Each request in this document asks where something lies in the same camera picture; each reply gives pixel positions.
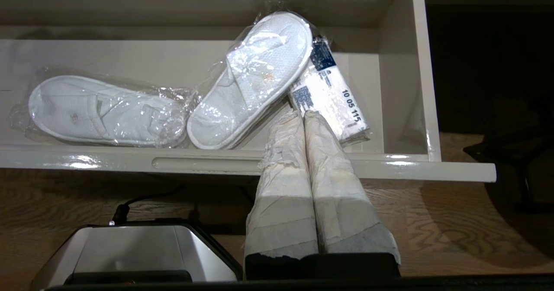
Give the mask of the right gripper right finger wrapped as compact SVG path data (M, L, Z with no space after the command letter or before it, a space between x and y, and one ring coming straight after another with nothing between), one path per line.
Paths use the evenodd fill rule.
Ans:
M400 265L396 240L382 223L330 125L315 111L305 113L303 125L322 251L387 253Z

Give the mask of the right gripper left finger wrapped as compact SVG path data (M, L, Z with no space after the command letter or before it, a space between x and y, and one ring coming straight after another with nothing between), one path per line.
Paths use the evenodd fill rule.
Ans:
M259 163L254 205L244 243L246 279L299 279L303 258L319 253L306 139L299 112L270 127Z

